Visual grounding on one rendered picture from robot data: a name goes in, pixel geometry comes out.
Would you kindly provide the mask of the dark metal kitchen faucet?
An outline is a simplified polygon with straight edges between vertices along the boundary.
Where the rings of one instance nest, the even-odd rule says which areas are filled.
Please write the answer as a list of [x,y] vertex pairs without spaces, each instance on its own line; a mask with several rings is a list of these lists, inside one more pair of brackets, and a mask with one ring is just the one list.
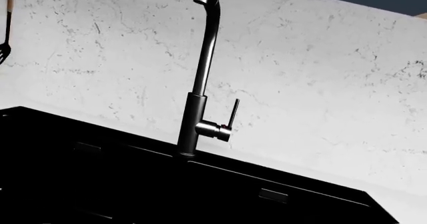
[[206,22],[193,89],[187,94],[177,141],[178,153],[184,157],[193,157],[195,155],[200,135],[216,138],[220,141],[229,141],[236,112],[240,104],[240,100],[236,99],[230,120],[226,125],[219,125],[213,121],[203,119],[207,103],[205,90],[220,27],[221,7],[220,0],[193,1],[204,7]]

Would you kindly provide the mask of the black kitchen sink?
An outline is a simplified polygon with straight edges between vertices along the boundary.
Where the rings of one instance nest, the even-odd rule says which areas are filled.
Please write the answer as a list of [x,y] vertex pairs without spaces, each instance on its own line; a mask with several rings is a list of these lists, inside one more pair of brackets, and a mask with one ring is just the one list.
[[0,110],[0,224],[400,224],[365,191],[26,107]]

